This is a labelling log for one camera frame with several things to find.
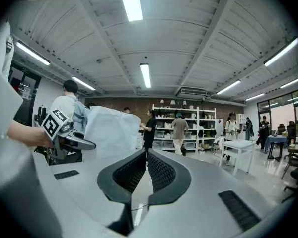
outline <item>fluorescent light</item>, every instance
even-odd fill
[[[217,94],[221,94],[221,93],[223,93],[223,92],[227,91],[229,88],[232,88],[233,86],[235,86],[235,85],[239,84],[240,82],[241,82],[241,81],[240,81],[240,80],[238,80],[238,81],[236,81],[236,82],[232,83],[232,84],[231,84],[231,85],[229,85],[228,87],[226,87],[226,88],[224,88],[223,90],[221,90],[221,91],[217,92]]]
[[[298,38],[295,38],[292,42],[290,42],[287,46],[285,46],[280,52],[278,52],[276,55],[274,55],[272,58],[270,58],[267,62],[264,63],[264,65],[267,67],[271,65],[274,61],[282,57],[284,54],[286,54],[289,50],[291,50],[296,44],[298,43]]]
[[[30,50],[28,47],[26,47],[23,43],[18,41],[16,45],[21,48],[23,51],[27,52],[29,55],[33,56],[35,59],[39,60],[40,62],[44,63],[45,65],[50,65],[50,61],[46,60],[45,58],[39,56],[32,50]]]
[[[143,74],[143,78],[144,78],[146,88],[151,88],[148,64],[147,63],[141,63],[140,64],[140,69],[141,69],[141,73]]]
[[[289,85],[291,85],[291,84],[294,84],[294,83],[296,83],[296,82],[298,82],[298,78],[295,79],[295,80],[293,80],[292,82],[287,83],[286,85],[282,85],[280,88],[287,87],[287,86],[289,86]]]
[[[254,96],[254,97],[251,97],[251,98],[246,99],[246,101],[250,101],[250,100],[252,100],[252,99],[261,97],[261,96],[263,96],[263,95],[265,95],[265,94],[264,94],[264,93],[261,93],[261,94],[259,94],[259,95]]]
[[[129,21],[142,20],[140,0],[123,0],[123,3]]]
[[[90,85],[87,85],[86,83],[84,83],[83,81],[79,80],[77,77],[72,77],[73,80],[75,80],[76,82],[80,83],[83,86],[86,86],[87,88],[89,88],[90,90],[95,91],[96,89],[91,87]]]
[[[292,101],[292,100],[295,100],[295,99],[298,99],[298,97],[294,97],[294,98],[292,98],[290,100],[287,100],[287,101]]]
[[[265,107],[268,108],[269,106],[273,106],[273,105],[277,105],[277,104],[278,104],[278,102],[273,103],[273,104],[271,104],[271,105],[267,105],[267,106],[265,106]]]

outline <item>person in beige outfit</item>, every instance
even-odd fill
[[[173,144],[175,148],[175,153],[181,155],[181,145],[184,140],[184,132],[189,128],[188,123],[185,119],[182,118],[181,113],[176,114],[176,120],[171,124],[171,127],[174,127],[173,131]]]

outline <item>air conditioner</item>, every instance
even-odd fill
[[[187,99],[199,100],[207,96],[208,96],[208,92],[201,88],[181,87],[180,91],[177,93],[177,97],[187,98]]]

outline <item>black mesh grille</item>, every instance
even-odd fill
[[[169,186],[175,179],[175,169],[153,154],[148,154],[148,171],[152,179],[154,193]]]
[[[78,175],[79,172],[77,172],[76,170],[70,170],[70,171],[66,171],[66,172],[63,172],[63,173],[58,173],[58,174],[54,174],[56,180],[59,180],[59,179],[63,179],[63,178],[66,178],[66,177],[71,177],[71,176],[75,176],[75,175]]]
[[[243,231],[250,229],[260,222],[260,219],[234,191],[224,191],[219,193],[219,196]]]
[[[114,181],[120,187],[133,193],[146,170],[145,164],[146,155],[143,153],[118,168],[113,174]]]

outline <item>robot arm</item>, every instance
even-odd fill
[[[83,138],[83,134],[74,129],[73,121],[60,110],[55,109],[43,121],[43,129],[50,137],[54,149],[52,157],[64,159],[68,152],[93,150],[96,145]]]

